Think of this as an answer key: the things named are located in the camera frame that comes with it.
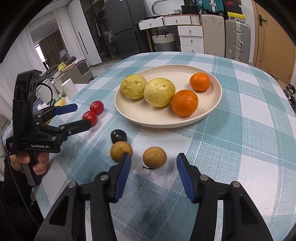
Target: laundry basket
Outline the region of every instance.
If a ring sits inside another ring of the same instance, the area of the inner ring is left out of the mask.
[[[163,32],[160,35],[152,36],[152,40],[157,52],[176,50],[175,34]]]

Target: blue gripper pad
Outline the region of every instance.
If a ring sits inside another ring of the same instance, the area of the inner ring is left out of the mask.
[[[62,114],[77,111],[77,109],[78,109],[78,106],[75,103],[74,104],[63,105],[63,106],[57,107],[55,109],[55,111],[54,111],[54,114],[55,115],[62,115]]]
[[[130,156],[130,154],[127,154],[125,157],[126,158],[124,160],[121,159],[121,161],[124,161],[124,164],[123,164],[123,167],[121,169],[121,172],[118,175],[117,182],[115,184],[116,190],[115,190],[115,194],[114,194],[114,199],[115,199],[116,202],[118,202],[118,200],[120,198],[122,198],[124,187],[126,186],[126,181],[128,179],[128,174],[129,174],[129,171],[131,169],[131,156]]]
[[[181,177],[181,181],[186,192],[186,196],[193,203],[196,196],[194,194],[194,185],[191,180],[190,174],[188,172],[188,168],[190,168],[190,164],[187,161],[184,153],[179,153],[177,156],[177,168]]]

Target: table leg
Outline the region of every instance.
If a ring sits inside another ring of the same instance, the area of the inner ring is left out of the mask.
[[[148,39],[148,43],[149,43],[150,52],[153,52],[153,48],[152,48],[151,39],[150,39],[148,29],[146,29],[146,34],[147,34],[147,39]]]

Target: blue and white plaid tablecloth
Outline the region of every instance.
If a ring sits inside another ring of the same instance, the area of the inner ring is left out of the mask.
[[[115,108],[114,96],[130,74],[164,64],[184,64],[213,74],[223,88],[221,102],[197,123],[173,129],[136,125]],[[189,240],[197,204],[186,198],[176,168],[184,152],[190,164],[217,182],[238,180],[263,216],[274,241],[296,222],[296,118],[277,82],[264,71],[237,61],[204,54],[144,53],[129,57],[97,77],[72,100],[79,109],[56,117],[51,125],[80,120],[101,100],[105,111],[89,131],[69,137],[59,154],[51,154],[48,173],[36,188],[45,217],[70,181],[93,181],[116,163],[109,151],[110,133],[122,129],[133,147],[132,167],[122,199],[111,205],[119,241]],[[157,170],[142,169],[142,154],[163,148],[168,160]],[[89,206],[87,238],[91,240]],[[221,238],[223,203],[219,201],[215,240]]]

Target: plate rim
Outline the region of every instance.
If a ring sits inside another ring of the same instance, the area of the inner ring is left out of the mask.
[[[149,69],[152,69],[152,68],[155,68],[155,67],[161,67],[161,66],[188,66],[188,67],[192,67],[192,68],[196,68],[196,69],[201,69],[201,68],[197,68],[197,67],[195,67],[195,66],[189,66],[189,65],[185,65],[185,64],[164,64],[164,65],[153,66],[153,67],[151,67],[151,68],[147,68],[147,69],[141,70],[141,71],[139,71],[139,72],[137,72],[137,73],[135,73],[135,74],[138,74],[138,73],[140,73],[140,72],[142,72],[142,71],[149,70]],[[209,73],[208,71],[205,71],[205,70],[203,70],[203,71],[206,72],[206,73],[208,73],[209,75],[213,76],[213,75],[212,75],[211,73]],[[189,124],[195,123],[195,122],[197,122],[197,121],[203,119],[204,117],[206,117],[206,116],[207,116],[209,113],[211,113],[211,112],[217,107],[217,105],[220,103],[221,98],[222,98],[222,86],[221,86],[220,82],[218,81],[218,79],[217,79],[215,76],[213,76],[213,77],[217,80],[217,82],[218,82],[218,84],[219,84],[219,87],[220,87],[220,90],[221,90],[221,94],[220,94],[219,100],[217,101],[217,103],[216,103],[216,104],[215,104],[210,110],[208,110],[207,112],[203,113],[202,115],[196,117],[197,119],[194,119],[194,118],[193,118],[193,119],[183,120],[183,121],[180,121],[180,122],[178,122],[178,123],[171,123],[171,124],[159,124],[159,123],[153,123],[153,124],[151,124],[151,123],[139,122],[139,121],[137,121],[137,120],[134,120],[134,119],[132,119],[132,118],[130,118],[130,117],[127,117],[125,114],[123,114],[123,113],[118,109],[118,107],[117,107],[117,104],[116,104],[116,96],[117,96],[117,94],[118,94],[118,91],[120,91],[120,87],[119,87],[119,89],[118,89],[118,90],[116,91],[116,93],[115,93],[115,96],[114,96],[114,104],[115,104],[115,107],[116,107],[117,111],[118,111],[122,116],[124,116],[125,118],[127,118],[127,119],[130,120],[131,122],[134,122],[134,123],[136,123],[136,124],[138,124],[138,125],[141,125],[141,126],[151,127],[151,128],[159,128],[159,129],[164,129],[164,128],[176,128],[176,127],[186,126],[186,125],[189,125]]]

